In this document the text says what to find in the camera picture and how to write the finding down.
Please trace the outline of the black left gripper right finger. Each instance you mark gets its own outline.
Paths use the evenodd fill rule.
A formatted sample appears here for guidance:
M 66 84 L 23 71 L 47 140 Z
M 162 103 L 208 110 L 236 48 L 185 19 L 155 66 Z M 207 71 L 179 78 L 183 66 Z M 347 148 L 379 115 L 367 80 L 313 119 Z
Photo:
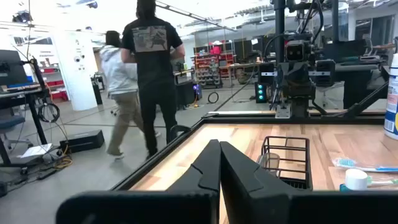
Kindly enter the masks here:
M 230 223 L 397 224 L 396 191 L 308 191 L 271 175 L 228 142 L 221 188 Z

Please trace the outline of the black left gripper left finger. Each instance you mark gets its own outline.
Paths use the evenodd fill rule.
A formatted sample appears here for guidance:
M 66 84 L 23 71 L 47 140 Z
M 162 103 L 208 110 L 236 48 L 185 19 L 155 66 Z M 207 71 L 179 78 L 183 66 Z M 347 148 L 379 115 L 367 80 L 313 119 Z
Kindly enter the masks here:
M 221 146 L 211 140 L 187 171 L 161 191 L 94 191 L 59 206 L 61 224 L 218 223 Z

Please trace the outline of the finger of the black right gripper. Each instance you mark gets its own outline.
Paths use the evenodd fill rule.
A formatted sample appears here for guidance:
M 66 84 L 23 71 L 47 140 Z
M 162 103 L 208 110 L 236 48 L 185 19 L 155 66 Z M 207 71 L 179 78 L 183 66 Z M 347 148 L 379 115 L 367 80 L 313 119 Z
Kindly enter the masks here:
M 298 64 L 282 62 L 265 63 L 259 67 L 259 83 L 282 84 L 288 77 L 294 77 L 298 73 Z
M 319 60 L 314 65 L 304 64 L 299 70 L 298 80 L 311 81 L 315 86 L 332 86 L 335 83 L 335 62 Z

